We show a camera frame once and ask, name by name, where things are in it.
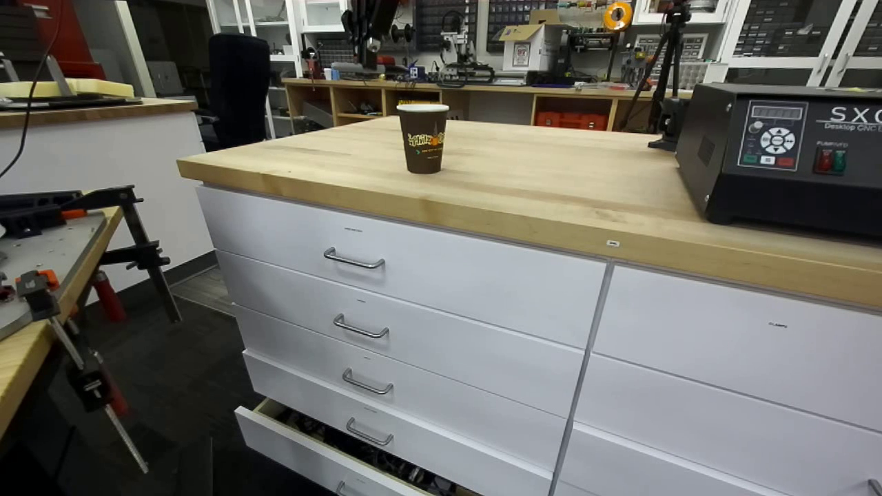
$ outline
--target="white drawer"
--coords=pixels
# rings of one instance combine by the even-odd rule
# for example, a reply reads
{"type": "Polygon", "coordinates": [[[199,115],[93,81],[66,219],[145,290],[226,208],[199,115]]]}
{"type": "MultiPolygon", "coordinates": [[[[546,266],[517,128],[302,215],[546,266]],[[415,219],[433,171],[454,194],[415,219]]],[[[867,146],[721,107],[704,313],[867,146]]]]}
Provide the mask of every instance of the white drawer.
{"type": "Polygon", "coordinates": [[[615,267],[596,352],[882,432],[882,318],[615,267]]]}
{"type": "Polygon", "coordinates": [[[273,420],[279,412],[280,408],[273,403],[261,403],[257,412],[237,408],[241,439],[254,453],[261,453],[338,496],[430,496],[346,453],[280,425],[273,420]]]}
{"type": "Polygon", "coordinates": [[[412,465],[461,483],[481,496],[536,496],[549,494],[550,478],[532,465],[473,448],[467,439],[422,425],[378,406],[360,403],[345,390],[316,384],[305,376],[280,373],[263,362],[246,362],[254,390],[279,401],[338,432],[349,432],[412,465]]]}
{"type": "Polygon", "coordinates": [[[251,313],[240,315],[248,369],[268,397],[287,403],[273,376],[305,376],[323,387],[345,390],[372,408],[387,408],[433,431],[498,453],[543,474],[554,472],[565,416],[550,416],[511,401],[454,384],[449,379],[290,329],[251,313]]]}
{"type": "Polygon", "coordinates": [[[574,485],[557,481],[554,496],[596,496],[596,494],[586,494],[586,492],[582,492],[582,489],[574,489],[574,485]]]}
{"type": "Polygon", "coordinates": [[[229,190],[200,189],[199,200],[217,251],[586,344],[601,262],[229,190]],[[334,262],[330,251],[374,267],[334,262]]]}
{"type": "Polygon", "coordinates": [[[575,421],[791,496],[870,496],[882,437],[589,355],[575,421]]]}
{"type": "Polygon", "coordinates": [[[751,489],[582,425],[574,428],[558,481],[596,496],[775,496],[772,492],[751,489]]]}
{"type": "MultiPolygon", "coordinates": [[[[557,416],[571,414],[582,369],[582,350],[575,348],[540,341],[251,259],[217,257],[222,275],[233,281],[229,290],[241,308],[319,330],[335,341],[383,352],[557,416]]],[[[257,350],[279,359],[290,344],[276,339],[257,350]]]]}

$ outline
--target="tripod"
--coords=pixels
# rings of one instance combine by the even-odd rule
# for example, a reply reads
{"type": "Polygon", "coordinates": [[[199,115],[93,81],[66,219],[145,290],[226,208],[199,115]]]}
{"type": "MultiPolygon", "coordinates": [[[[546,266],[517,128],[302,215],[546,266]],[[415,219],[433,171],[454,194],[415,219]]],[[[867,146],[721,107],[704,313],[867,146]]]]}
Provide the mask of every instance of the tripod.
{"type": "Polygon", "coordinates": [[[623,128],[631,122],[633,104],[636,104],[645,84],[651,81],[651,74],[653,74],[653,69],[658,63],[658,55],[662,55],[662,71],[658,71],[658,84],[655,84],[655,92],[653,92],[653,99],[651,99],[651,118],[647,118],[651,133],[664,129],[666,84],[673,88],[673,99],[678,98],[678,88],[681,88],[681,55],[682,55],[682,27],[691,20],[688,4],[687,0],[674,0],[674,7],[666,11],[664,20],[666,20],[666,31],[662,34],[658,48],[655,48],[651,63],[645,66],[645,74],[641,74],[641,81],[640,81],[631,102],[629,102],[623,128]]]}

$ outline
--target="open drawer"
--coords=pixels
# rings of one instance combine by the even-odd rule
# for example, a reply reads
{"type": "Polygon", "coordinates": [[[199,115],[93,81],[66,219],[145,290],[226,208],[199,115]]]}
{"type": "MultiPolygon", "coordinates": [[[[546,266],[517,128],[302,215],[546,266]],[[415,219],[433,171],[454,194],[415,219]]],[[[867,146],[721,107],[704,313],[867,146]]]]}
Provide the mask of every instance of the open drawer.
{"type": "Polygon", "coordinates": [[[338,496],[430,496],[422,489],[383,474],[379,468],[280,421],[279,416],[283,412],[287,408],[279,403],[261,403],[257,412],[237,408],[241,439],[254,453],[261,453],[338,496]]]}

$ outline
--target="display screen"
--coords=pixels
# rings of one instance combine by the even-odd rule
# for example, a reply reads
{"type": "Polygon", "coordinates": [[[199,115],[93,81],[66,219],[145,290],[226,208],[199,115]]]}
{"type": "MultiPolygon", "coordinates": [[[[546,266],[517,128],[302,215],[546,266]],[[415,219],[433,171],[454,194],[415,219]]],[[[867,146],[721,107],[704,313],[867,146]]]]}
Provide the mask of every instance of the display screen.
{"type": "Polygon", "coordinates": [[[751,104],[751,118],[801,122],[801,107],[751,104]]]}

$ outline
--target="paper cup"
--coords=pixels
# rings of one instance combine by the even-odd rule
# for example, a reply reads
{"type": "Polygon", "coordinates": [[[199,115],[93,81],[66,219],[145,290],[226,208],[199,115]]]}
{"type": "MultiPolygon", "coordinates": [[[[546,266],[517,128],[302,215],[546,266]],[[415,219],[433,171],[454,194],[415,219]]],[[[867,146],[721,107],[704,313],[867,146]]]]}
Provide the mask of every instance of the paper cup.
{"type": "Polygon", "coordinates": [[[410,173],[440,171],[447,104],[397,104],[410,173]]]}

